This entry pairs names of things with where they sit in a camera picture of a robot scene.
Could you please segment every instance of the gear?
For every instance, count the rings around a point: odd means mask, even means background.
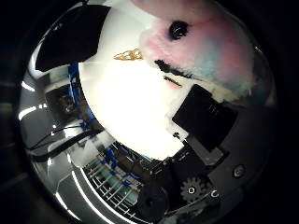
[[[184,201],[191,203],[206,194],[210,187],[210,184],[201,178],[187,178],[187,180],[183,182],[183,186],[180,187],[180,194]]]

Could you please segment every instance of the blue component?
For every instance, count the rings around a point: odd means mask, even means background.
[[[74,77],[78,75],[78,63],[71,63],[68,68],[68,77],[70,82],[73,81]]]
[[[129,182],[128,180],[124,180],[122,181],[122,184],[125,186],[125,187],[129,187],[131,185],[131,182]]]
[[[115,170],[115,168],[118,166],[118,161],[114,157],[113,150],[108,147],[107,148],[107,154],[103,161],[101,161],[102,164],[110,163],[111,162],[111,169]]]
[[[111,175],[115,175],[116,172],[115,171],[110,171]]]
[[[67,69],[68,69],[68,79],[70,82],[68,95],[73,98],[74,106],[78,106],[78,101],[76,97],[79,96],[79,88],[73,82],[74,78],[78,75],[78,63],[71,63]]]
[[[130,176],[131,178],[133,178],[135,180],[139,179],[138,176],[136,176],[136,175],[134,175],[132,173],[126,173],[122,178],[125,178],[125,177],[128,177],[128,176]]]

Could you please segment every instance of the black panel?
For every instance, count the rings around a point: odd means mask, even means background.
[[[223,141],[236,115],[232,109],[214,101],[210,92],[194,85],[173,121],[211,150]]]
[[[47,34],[37,55],[36,69],[45,72],[92,57],[108,11],[109,7],[84,6],[65,14]]]

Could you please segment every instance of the plush toy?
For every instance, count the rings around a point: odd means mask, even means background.
[[[208,0],[132,0],[159,18],[140,37],[144,59],[166,73],[206,80],[248,96],[257,83],[253,46],[223,9]]]

